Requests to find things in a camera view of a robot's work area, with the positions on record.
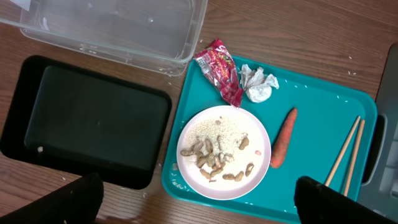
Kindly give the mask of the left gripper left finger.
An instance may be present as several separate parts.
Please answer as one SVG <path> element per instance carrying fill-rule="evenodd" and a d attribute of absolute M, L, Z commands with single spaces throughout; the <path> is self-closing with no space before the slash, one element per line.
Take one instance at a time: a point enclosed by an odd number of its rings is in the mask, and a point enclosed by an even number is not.
<path fill-rule="evenodd" d="M 1 223 L 94 223 L 103 197 L 103 181 L 92 173 L 2 216 Z"/>

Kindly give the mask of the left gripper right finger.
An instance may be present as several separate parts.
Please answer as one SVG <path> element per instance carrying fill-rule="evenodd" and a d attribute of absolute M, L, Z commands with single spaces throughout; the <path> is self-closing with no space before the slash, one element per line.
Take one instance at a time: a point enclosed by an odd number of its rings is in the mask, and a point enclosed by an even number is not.
<path fill-rule="evenodd" d="M 308 176 L 296 181 L 294 203 L 302 224 L 395 224 Z"/>

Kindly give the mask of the wooden chopstick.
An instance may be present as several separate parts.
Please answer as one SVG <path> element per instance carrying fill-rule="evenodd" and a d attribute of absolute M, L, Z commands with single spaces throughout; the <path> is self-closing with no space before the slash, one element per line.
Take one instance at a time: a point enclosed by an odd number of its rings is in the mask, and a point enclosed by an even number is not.
<path fill-rule="evenodd" d="M 354 122 L 352 128 L 350 129 L 348 135 L 347 135 L 347 138 L 346 138 L 346 140 L 345 140 L 345 142 L 344 142 L 344 144 L 343 144 L 343 146 L 342 146 L 342 148 L 341 148 L 341 150 L 340 150 L 340 152 L 339 152 L 339 154 L 338 154 L 338 157 L 336 158 L 336 161 L 334 162 L 333 167 L 331 168 L 331 171 L 330 171 L 330 173 L 328 174 L 328 177 L 326 178 L 325 185 L 326 185 L 327 187 L 330 185 L 330 183 L 331 183 L 333 177 L 335 176 L 336 170 L 337 170 L 337 168 L 338 168 L 339 165 L 340 165 L 340 162 L 341 162 L 341 160 L 342 160 L 342 158 L 343 158 L 343 156 L 344 156 L 344 154 L 345 154 L 345 152 L 346 152 L 346 150 L 347 150 L 347 148 L 348 148 L 348 145 L 349 145 L 350 142 L 351 142 L 351 139 L 352 139 L 352 137 L 353 137 L 353 134 L 354 134 L 354 132 L 356 131 L 356 128 L 358 127 L 358 124 L 359 124 L 360 120 L 361 120 L 361 117 L 358 116 L 358 117 L 356 118 L 356 120 L 355 120 L 355 122 Z"/>
<path fill-rule="evenodd" d="M 353 149 L 353 152 L 352 152 L 352 155 L 351 155 L 348 176 L 346 178 L 345 189 L 344 189 L 344 192 L 343 192 L 343 195 L 345 197 L 348 196 L 349 188 L 350 188 L 350 185 L 351 185 L 351 179 L 352 179 L 352 176 L 353 176 L 353 171 L 354 171 L 354 167 L 355 167 L 355 163 L 356 163 L 356 158 L 358 156 L 358 151 L 359 151 L 359 146 L 360 146 L 360 143 L 361 143 L 361 138 L 362 138 L 362 135 L 363 135 L 364 125 L 365 125 L 365 120 L 362 119 L 360 121 L 360 123 L 359 123 L 359 128 L 358 128 L 358 132 L 357 132 L 356 139 L 355 139 L 354 149 Z"/>

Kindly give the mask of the white tissue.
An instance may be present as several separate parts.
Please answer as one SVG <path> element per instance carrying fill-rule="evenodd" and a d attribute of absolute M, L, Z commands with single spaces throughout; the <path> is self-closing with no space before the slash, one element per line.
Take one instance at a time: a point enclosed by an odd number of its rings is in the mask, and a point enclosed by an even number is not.
<path fill-rule="evenodd" d="M 248 64 L 242 65 L 239 74 L 240 84 L 246 96 L 253 103 L 262 103 L 271 97 L 272 90 L 279 89 L 279 82 L 273 74 L 266 75 L 262 67 L 256 70 L 249 68 Z"/>

